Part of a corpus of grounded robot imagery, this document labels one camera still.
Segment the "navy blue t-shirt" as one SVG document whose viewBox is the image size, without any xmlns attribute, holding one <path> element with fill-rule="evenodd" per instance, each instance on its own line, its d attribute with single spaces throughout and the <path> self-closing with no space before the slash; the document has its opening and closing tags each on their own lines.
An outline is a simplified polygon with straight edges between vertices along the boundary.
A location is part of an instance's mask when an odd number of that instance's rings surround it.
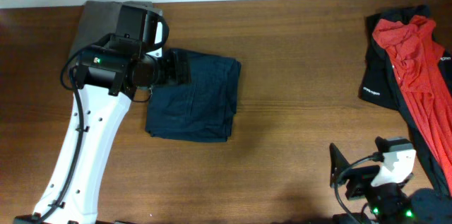
<svg viewBox="0 0 452 224">
<path fill-rule="evenodd" d="M 230 57 L 170 49 L 185 55 L 191 82 L 153 88 L 145 131 L 152 137 L 224 143 L 232 135 L 242 65 Z"/>
</svg>

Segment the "grey shorts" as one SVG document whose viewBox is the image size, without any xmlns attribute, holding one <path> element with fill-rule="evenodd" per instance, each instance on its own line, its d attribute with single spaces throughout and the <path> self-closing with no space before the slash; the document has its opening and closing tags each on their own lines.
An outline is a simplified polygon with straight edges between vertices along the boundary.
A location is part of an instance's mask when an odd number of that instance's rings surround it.
<svg viewBox="0 0 452 224">
<path fill-rule="evenodd" d="M 69 56 L 75 54 L 83 47 L 98 41 L 108 33 L 115 33 L 119 13 L 122 6 L 143 8 L 156 12 L 160 16 L 163 10 L 154 7 L 151 1 L 93 1 L 84 3 L 83 12 L 78 24 L 78 30 L 71 46 Z"/>
</svg>

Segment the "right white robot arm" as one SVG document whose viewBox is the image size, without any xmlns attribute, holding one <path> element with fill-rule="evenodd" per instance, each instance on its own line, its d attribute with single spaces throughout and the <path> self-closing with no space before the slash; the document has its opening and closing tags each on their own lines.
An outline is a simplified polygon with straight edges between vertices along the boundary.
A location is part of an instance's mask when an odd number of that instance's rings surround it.
<svg viewBox="0 0 452 224">
<path fill-rule="evenodd" d="M 344 210 L 332 217 L 334 223 L 450 223 L 451 197 L 433 189 L 418 189 L 412 195 L 403 187 L 412 178 L 416 150 L 406 138 L 376 138 L 377 152 L 349 163 L 335 144 L 331 157 L 330 187 Z M 353 213 L 340 198 L 345 185 L 347 200 L 366 199 L 375 219 L 364 212 Z"/>
</svg>

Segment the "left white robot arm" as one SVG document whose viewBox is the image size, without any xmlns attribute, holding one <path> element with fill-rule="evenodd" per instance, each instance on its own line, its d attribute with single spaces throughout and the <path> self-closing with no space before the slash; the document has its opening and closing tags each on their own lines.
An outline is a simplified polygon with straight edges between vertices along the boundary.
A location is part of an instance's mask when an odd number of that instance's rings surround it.
<svg viewBox="0 0 452 224">
<path fill-rule="evenodd" d="M 164 52 L 162 10 L 123 5 L 114 32 L 76 51 L 61 72 L 73 92 L 71 119 L 52 177 L 30 215 L 14 223 L 96 223 L 102 176 L 137 90 L 190 83 L 184 54 Z"/>
</svg>

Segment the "black garment with logo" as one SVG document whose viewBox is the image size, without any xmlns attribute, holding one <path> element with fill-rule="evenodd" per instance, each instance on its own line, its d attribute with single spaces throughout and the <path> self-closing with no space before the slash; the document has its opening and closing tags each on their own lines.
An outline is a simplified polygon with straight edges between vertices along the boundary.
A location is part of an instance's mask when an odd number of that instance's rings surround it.
<svg viewBox="0 0 452 224">
<path fill-rule="evenodd" d="M 417 157 L 429 181 L 432 183 L 433 189 L 450 196 L 451 190 L 448 188 L 446 176 L 415 125 L 390 68 L 391 63 L 388 55 L 371 36 L 381 19 L 392 22 L 400 21 L 406 24 L 416 15 L 429 18 L 432 13 L 427 5 L 419 5 L 392 8 L 365 18 L 369 45 L 365 57 L 367 67 L 360 86 L 359 98 L 380 107 L 399 111 L 408 125 L 409 135 L 417 151 Z"/>
</svg>

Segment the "red garment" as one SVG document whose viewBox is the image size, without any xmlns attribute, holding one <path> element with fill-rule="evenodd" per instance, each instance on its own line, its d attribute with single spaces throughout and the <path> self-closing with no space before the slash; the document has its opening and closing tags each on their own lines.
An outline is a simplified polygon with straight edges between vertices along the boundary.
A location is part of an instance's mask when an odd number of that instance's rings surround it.
<svg viewBox="0 0 452 224">
<path fill-rule="evenodd" d="M 451 188 L 451 93 L 440 72 L 445 48 L 433 40 L 436 22 L 415 15 L 408 23 L 380 19 L 372 37 L 387 53 L 414 123 Z"/>
</svg>

